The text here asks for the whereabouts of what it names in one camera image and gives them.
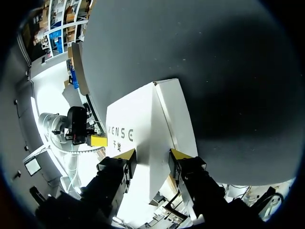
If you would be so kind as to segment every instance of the black wire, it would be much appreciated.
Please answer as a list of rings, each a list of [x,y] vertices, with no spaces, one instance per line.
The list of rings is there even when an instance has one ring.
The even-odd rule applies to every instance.
[[[236,199],[236,198],[238,198],[238,197],[240,197],[241,195],[242,195],[242,197],[240,198],[240,199],[243,199],[244,198],[244,196],[250,191],[250,189],[251,189],[251,186],[249,186],[248,188],[247,188],[247,190],[243,193],[243,194],[240,194],[240,195],[238,195],[237,197],[235,197],[234,199]]]
[[[18,118],[20,119],[21,116],[19,115],[18,104],[16,104],[16,109],[17,109]]]
[[[25,142],[25,145],[28,145],[28,142],[26,140],[26,137],[24,135],[23,128],[22,128],[22,125],[21,125],[21,122],[20,122],[19,114],[18,114],[18,122],[19,122],[19,127],[20,127],[20,130],[21,130],[21,135],[22,135],[22,138],[23,138],[23,140]]]
[[[181,201],[173,210],[175,210],[183,201]],[[172,214],[172,212],[170,212],[164,219],[167,219],[170,215]]]
[[[245,188],[245,187],[249,187],[249,186],[245,186],[245,187],[236,187],[234,185],[231,185],[232,187],[235,187],[235,188]]]

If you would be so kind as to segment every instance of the cardboard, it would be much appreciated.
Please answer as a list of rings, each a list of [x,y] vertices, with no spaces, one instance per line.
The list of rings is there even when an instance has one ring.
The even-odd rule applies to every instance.
[[[114,157],[133,148],[137,151],[137,168],[118,212],[120,219],[129,222],[133,216],[125,210],[127,206],[148,205],[161,187],[164,189],[166,180],[165,189],[174,194],[169,184],[172,181],[168,180],[170,148],[198,156],[178,79],[149,83],[109,105],[106,131],[106,156]],[[151,211],[153,208],[145,215],[151,215]]]
[[[49,7],[47,8],[44,8],[42,10],[42,20],[39,22],[39,27],[42,29],[42,28],[45,28],[45,27],[48,27],[48,14],[49,14]]]
[[[74,16],[75,16],[75,13],[68,13],[67,17],[66,17],[66,22],[67,23],[74,22]]]

